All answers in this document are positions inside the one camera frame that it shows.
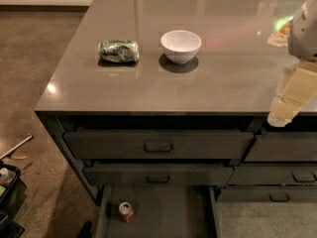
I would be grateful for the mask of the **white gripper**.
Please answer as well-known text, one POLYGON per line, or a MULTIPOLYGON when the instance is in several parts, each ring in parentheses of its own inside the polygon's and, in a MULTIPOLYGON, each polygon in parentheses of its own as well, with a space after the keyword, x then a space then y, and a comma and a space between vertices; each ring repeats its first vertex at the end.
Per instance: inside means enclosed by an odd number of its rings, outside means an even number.
POLYGON ((281 75, 267 122, 272 127, 285 127, 317 94, 317 0, 305 0, 293 16, 271 34, 267 42, 286 47, 301 61, 286 68, 281 75))

